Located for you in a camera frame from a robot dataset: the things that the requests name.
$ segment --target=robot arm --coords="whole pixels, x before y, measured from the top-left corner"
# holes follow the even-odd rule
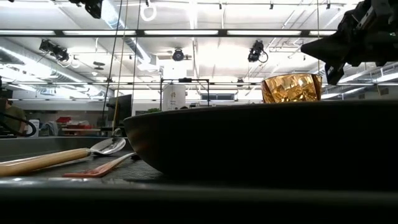
[[[398,61],[397,26],[398,0],[365,0],[345,13],[336,33],[304,44],[301,51],[324,61],[328,83],[336,85],[346,63]]]

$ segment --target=laboratory room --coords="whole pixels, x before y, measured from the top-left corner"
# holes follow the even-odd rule
[[[398,223],[397,31],[396,0],[0,0],[2,218]]]

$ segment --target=monitor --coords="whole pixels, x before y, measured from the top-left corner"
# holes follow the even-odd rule
[[[122,123],[122,121],[128,117],[131,117],[131,94],[110,98],[106,106],[108,107],[108,121],[113,121],[115,110],[116,110],[116,99],[118,99],[118,112],[116,113],[116,123]]]

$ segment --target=ceiling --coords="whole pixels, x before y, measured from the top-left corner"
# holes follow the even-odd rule
[[[128,29],[336,29],[344,12],[353,9],[358,1],[331,0],[331,8],[326,8],[326,0],[153,0],[151,6],[157,9],[155,18],[144,21],[139,8],[145,1],[113,1],[116,11],[121,10],[121,20]],[[150,16],[151,10],[145,10]],[[14,3],[0,0],[0,29],[109,29],[104,19],[92,18],[84,9],[69,1],[18,0]],[[56,63],[53,57],[39,50],[42,39],[68,49],[75,60],[66,69],[88,80],[103,82],[111,74],[113,80],[132,82],[134,72],[136,82],[159,81],[160,72],[153,69],[137,68],[134,51],[124,44],[122,38],[66,38],[66,37],[1,37],[26,50],[44,56]],[[149,55],[156,55],[157,65],[186,68],[189,77],[209,78],[213,82],[260,82],[264,78],[286,73],[320,73],[323,63],[300,52],[300,46],[317,38],[255,38],[255,37],[146,37],[138,38],[137,43]],[[255,40],[262,40],[269,59],[266,63],[249,63],[248,53]],[[181,48],[189,60],[175,63],[171,52]],[[104,70],[96,71],[93,62],[102,62]],[[347,67],[346,76],[373,68],[374,64],[362,64],[357,68]],[[120,88],[131,89],[131,86]],[[138,86],[138,89],[149,89]]]

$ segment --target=wooden handle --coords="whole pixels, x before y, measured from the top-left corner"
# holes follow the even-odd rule
[[[99,166],[95,169],[92,170],[86,170],[82,173],[70,173],[70,174],[63,174],[62,177],[79,177],[79,178],[84,178],[84,177],[88,177],[88,178],[94,178],[94,177],[103,177],[106,174],[108,174],[109,172],[112,171],[113,168],[115,168],[116,166],[118,166],[120,163],[122,163],[125,159],[136,155],[135,152],[124,155],[122,157],[119,157],[111,162],[105,163],[102,166]]]
[[[0,176],[5,177],[24,174],[26,172],[30,172],[36,169],[61,164],[63,162],[73,161],[75,159],[81,159],[89,155],[90,150],[88,148],[82,148],[28,158],[12,164],[0,164]]]

